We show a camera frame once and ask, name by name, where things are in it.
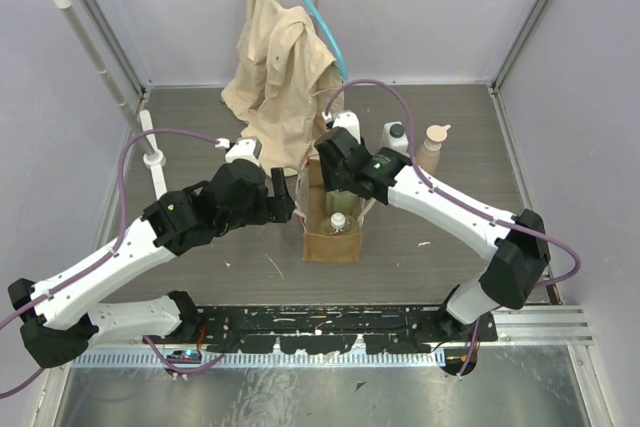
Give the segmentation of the brown canvas bag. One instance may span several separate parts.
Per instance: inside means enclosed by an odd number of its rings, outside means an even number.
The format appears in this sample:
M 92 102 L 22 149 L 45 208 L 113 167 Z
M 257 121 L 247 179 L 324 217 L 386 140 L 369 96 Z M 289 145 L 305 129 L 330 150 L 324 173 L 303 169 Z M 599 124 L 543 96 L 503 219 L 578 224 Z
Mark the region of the brown canvas bag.
M 317 157 L 307 160 L 296 181 L 296 210 L 303 227 L 303 259 L 308 262 L 349 263 L 358 262 L 364 241 L 360 214 L 364 206 L 357 200 L 354 206 L 356 216 L 348 216 L 352 222 L 345 232 L 329 234 L 330 215 L 326 207 L 326 192 Z

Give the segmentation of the green bottle beige cap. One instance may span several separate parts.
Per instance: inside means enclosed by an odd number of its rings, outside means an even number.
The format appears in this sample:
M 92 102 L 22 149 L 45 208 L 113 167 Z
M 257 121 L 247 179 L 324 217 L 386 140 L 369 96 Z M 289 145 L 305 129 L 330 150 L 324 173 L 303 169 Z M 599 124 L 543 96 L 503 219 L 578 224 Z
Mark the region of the green bottle beige cap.
M 361 200 L 352 192 L 346 190 L 333 190 L 327 192 L 325 195 L 325 207 L 328 216 L 335 213 L 341 213 L 357 217 L 361 207 Z

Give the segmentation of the white bottle black cap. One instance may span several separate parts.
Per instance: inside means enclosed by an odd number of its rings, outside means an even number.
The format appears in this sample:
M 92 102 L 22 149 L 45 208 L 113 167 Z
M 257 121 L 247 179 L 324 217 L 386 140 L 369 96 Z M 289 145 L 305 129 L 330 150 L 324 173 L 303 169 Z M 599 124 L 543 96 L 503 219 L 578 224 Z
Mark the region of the white bottle black cap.
M 408 151 L 408 137 L 402 122 L 389 122 L 383 126 L 381 148 L 389 148 L 405 155 Z

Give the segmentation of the clear bottle white cap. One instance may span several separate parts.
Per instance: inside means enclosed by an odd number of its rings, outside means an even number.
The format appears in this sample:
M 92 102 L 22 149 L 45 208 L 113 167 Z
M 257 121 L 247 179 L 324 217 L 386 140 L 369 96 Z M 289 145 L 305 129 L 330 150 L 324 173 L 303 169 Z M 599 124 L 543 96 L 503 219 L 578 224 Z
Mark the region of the clear bottle white cap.
M 319 226 L 319 233 L 324 236 L 355 235 L 358 232 L 358 221 L 353 216 L 340 212 L 333 213 L 324 219 Z

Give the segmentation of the beige pink bottle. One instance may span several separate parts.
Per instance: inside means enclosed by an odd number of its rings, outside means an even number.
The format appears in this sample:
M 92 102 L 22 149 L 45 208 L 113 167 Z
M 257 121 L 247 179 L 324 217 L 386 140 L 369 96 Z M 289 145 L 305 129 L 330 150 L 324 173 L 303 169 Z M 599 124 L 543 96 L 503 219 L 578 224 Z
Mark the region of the beige pink bottle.
M 417 164 L 427 173 L 434 174 L 438 167 L 441 149 L 449 133 L 450 125 L 431 125 L 425 131 L 425 138 L 416 151 Z

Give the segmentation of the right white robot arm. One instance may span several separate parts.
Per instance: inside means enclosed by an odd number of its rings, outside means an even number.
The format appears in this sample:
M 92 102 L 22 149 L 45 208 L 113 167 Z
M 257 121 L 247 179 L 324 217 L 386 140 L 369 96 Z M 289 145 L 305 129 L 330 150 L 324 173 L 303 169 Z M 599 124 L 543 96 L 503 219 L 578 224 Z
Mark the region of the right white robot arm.
M 369 153 L 344 127 L 330 129 L 315 148 L 328 191 L 348 191 L 416 214 L 488 261 L 480 274 L 454 287 L 439 307 L 444 337 L 462 340 L 482 315 L 524 306 L 550 260 L 545 240 L 518 230 L 543 233 L 538 214 L 526 209 L 515 215 L 478 202 L 438 183 L 405 154 L 387 147 Z

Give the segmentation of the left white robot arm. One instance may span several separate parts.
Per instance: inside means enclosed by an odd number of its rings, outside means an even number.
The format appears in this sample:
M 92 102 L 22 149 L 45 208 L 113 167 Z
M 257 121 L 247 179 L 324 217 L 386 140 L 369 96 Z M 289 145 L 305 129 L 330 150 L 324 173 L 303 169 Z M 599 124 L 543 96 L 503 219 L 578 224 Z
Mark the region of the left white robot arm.
M 247 225 L 286 223 L 294 211 L 284 171 L 236 159 L 209 181 L 169 191 L 116 239 L 47 280 L 8 288 L 23 344 L 39 367 L 64 365 L 100 342 L 144 336 L 194 340 L 200 313 L 185 291 L 114 304 L 106 297 L 141 274 Z

